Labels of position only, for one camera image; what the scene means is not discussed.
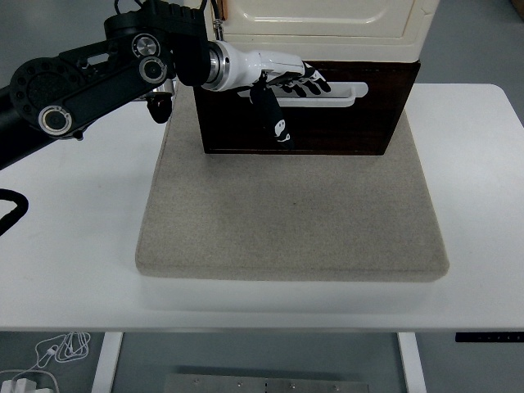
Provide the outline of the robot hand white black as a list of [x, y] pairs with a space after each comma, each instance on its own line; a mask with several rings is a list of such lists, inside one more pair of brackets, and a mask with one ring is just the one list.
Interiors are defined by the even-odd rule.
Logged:
[[247, 88], [248, 97], [262, 126], [283, 148], [294, 148], [290, 132], [272, 87], [285, 93], [306, 97], [329, 93], [327, 80], [299, 56], [265, 50], [241, 52], [232, 45], [219, 41], [224, 55], [224, 76], [216, 91]]

